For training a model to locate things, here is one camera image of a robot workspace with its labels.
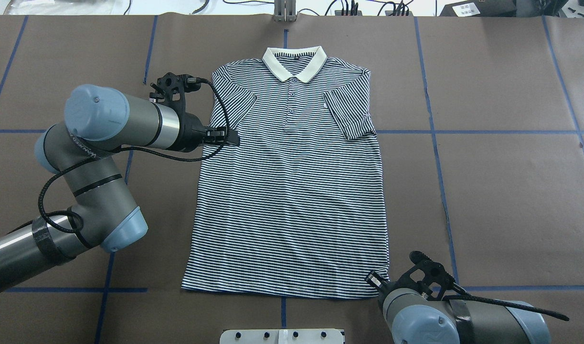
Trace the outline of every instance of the blue joint cap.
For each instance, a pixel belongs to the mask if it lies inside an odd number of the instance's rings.
[[[532,305],[523,301],[508,302],[532,307]],[[508,309],[519,325],[521,325],[521,328],[525,331],[527,338],[530,340],[530,344],[550,344],[551,335],[549,333],[549,328],[540,313],[510,307],[506,307],[506,309]]]
[[[46,130],[45,133],[41,134],[39,139],[37,139],[37,142],[35,143],[34,152],[35,152],[35,157],[36,157],[39,165],[41,165],[43,168],[45,168],[49,172],[57,174],[60,171],[57,170],[56,168],[54,168],[52,165],[50,165],[48,158],[45,157],[45,146],[44,146],[45,135],[48,135],[48,131],[50,131],[50,129],[52,129],[52,127],[54,127],[54,126],[49,127],[48,130]]]
[[[427,305],[411,305],[394,317],[394,342],[459,344],[457,327],[443,312]]]
[[[136,207],[113,231],[103,240],[101,248],[107,252],[115,252],[141,239],[148,232],[148,224],[143,218],[139,207]]]
[[[89,141],[111,139],[124,128],[129,115],[122,92],[95,85],[76,87],[64,106],[67,129]]]

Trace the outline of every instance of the shirt sleeve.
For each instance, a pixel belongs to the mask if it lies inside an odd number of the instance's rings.
[[[370,71],[364,70],[353,82],[324,93],[324,102],[345,139],[375,134],[370,117]]]
[[[236,129],[239,122],[247,115],[255,103],[256,96],[253,92],[235,84],[229,77],[225,65],[217,68],[212,75],[213,87],[218,91],[222,102],[228,112],[230,127]],[[226,125],[224,120],[224,110],[218,102],[215,94],[213,95],[213,113],[211,114],[211,126],[223,127]]]

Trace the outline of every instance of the shirt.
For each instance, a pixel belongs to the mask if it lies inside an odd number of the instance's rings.
[[[241,141],[202,162],[182,288],[375,296],[364,277],[389,256],[370,71],[320,46],[268,48],[213,84]],[[224,126],[218,102],[211,126]]]

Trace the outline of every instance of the metal clamp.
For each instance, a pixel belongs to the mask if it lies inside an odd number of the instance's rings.
[[[276,22],[296,22],[296,0],[275,0]]]

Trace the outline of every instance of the white bracket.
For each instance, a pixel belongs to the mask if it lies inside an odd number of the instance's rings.
[[[345,344],[344,333],[337,329],[228,330],[220,336],[220,344]]]
[[[296,22],[296,0],[275,0],[276,22]]]

